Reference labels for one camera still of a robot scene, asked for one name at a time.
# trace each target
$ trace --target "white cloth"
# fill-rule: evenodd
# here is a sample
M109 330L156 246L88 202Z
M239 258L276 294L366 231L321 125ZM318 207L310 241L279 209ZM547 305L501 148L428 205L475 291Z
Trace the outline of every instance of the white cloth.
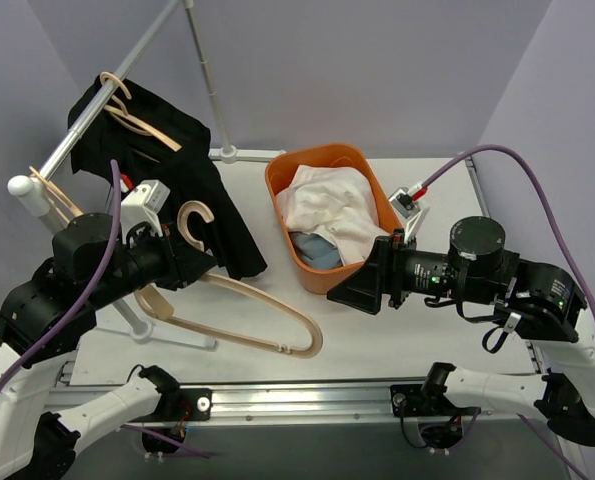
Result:
M388 235L377 226L370 183L351 167L300 165L290 186L276 198L289 232L323 237L337 247L344 265L366 260L375 237Z

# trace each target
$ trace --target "clothing rack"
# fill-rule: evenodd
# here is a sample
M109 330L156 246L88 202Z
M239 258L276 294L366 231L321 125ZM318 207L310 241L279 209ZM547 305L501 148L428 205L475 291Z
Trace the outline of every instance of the clothing rack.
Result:
M221 105L219 103L219 98L217 96L217 90L214 87L208 59L204 53L201 37L199 35L193 15L194 0L170 0L161 13L157 16L157 18L155 18L150 27L148 27L144 35L128 53L126 58L124 58L124 60L115 69L113 72L114 76L119 80L124 80L126 78L137 61L144 54L148 46L152 43L157 33L177 10L180 1L186 11L186 17L192 32L195 50L197 52L197 56L199 57L199 63L201 65L204 82L206 84L206 89L210 98L210 105L222 141L222 147L220 149L217 151L213 149L211 151L212 156L217 156L226 163L233 163L240 157L242 157L241 159L252 157L257 161L263 161L264 159L275 157L281 152L261 152L260 158L260 152L238 152L234 145L232 145L230 142L228 130L226 128L226 122L222 113ZM75 122L73 122L65 137L61 140L59 145L57 145L55 150L53 150L44 165L39 170L39 175L41 175L45 180L49 181L50 178L57 172L66 157L70 154L75 144L82 138L88 127L90 127L92 122L101 113L106 103L111 99L118 86L119 85L114 81L107 81L103 83L102 87L95 94L95 96L75 120ZM27 175L18 175L13 177L8 182L8 191L11 193L11 195L16 196L26 207L26 209L34 217L38 218L46 226L46 228L48 228L49 231L55 233L63 228L57 211L47 200L44 186L40 181L38 181L37 178L31 178ZM151 338L155 338L153 337L153 323L148 319L139 318L125 302L125 300L122 299L114 302L113 307L130 325L129 333L133 340L143 343L149 341ZM176 341L174 338L171 338L170 335L166 335L165 332L158 333L156 337L169 343L174 343ZM185 339L189 342L189 346L207 350L212 350L214 348L214 339L211 337L206 337L204 335L195 335L195 337L197 338L191 337L189 339Z

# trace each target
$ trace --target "white pole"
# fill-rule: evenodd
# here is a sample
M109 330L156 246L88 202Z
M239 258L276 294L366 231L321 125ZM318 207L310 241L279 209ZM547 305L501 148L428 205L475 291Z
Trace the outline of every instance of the white pole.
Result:
M186 10L186 16L188 17L188 24L190 25L190 31L193 34L193 43L195 44L195 50L199 57L199 64L201 65L201 73L204 76L204 83L206 84L206 90L208 90L208 98L210 99L210 106L215 117L215 123L219 130L219 138L221 139L221 149L219 151L219 158L224 163L234 163L237 160L237 149L230 143L230 137L228 136L228 129L226 128L226 119L217 97L217 89L213 82L213 75L210 71L208 64L208 58L204 50L204 46L201 41L199 30L197 29L197 22L193 16L193 0L184 0L184 8Z

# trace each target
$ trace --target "laundry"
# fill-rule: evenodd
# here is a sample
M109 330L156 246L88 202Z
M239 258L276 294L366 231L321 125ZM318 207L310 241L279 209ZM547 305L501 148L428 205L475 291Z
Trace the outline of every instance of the laundry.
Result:
M316 233L293 232L290 241L299 259L309 267L331 270L342 266L337 247Z
M85 170L110 182L110 160L116 159L122 174L134 185L147 179L161 180L170 188L169 199L159 212L162 223L175 222L180 207L189 200L205 203L214 212L215 221L206 224L193 215L188 224L219 266L225 266L228 275L235 279L263 272L266 262L224 188L217 167L208 158L210 130L136 83L130 80L123 83L132 98L127 98L121 89L115 95L131 116L160 131L181 148L171 149L154 136L126 128L125 122L117 120L120 109L115 109L118 112L115 114L105 110L73 147L73 172ZM72 125L100 88L97 78L70 110L68 125Z
M379 228L368 180L351 167L300 165L288 188L276 196L289 232L317 234L334 245L343 265L363 262Z

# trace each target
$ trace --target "orange basket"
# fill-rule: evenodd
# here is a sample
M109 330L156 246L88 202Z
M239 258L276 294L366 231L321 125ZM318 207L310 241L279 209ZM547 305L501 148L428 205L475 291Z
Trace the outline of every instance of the orange basket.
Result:
M375 174L370 169L368 161L366 161L364 155L357 148L351 145L331 143L320 147L284 153L272 160L266 167L266 185L273 200L273 206L275 207L275 213L277 214L281 229L284 232L288 249L297 266L299 281L309 292L325 295L328 290L345 280L361 267L362 264L353 263L352 265L344 265L343 267L332 270L318 270L304 264L297 256L275 196L290 186L290 182L292 182L299 165L332 168L353 167L359 170L370 182L370 187L375 197L375 204L377 205L379 226L383 230L392 233L396 228L401 228L401 223L390 202L388 202L388 197L386 197L377 178L375 178Z

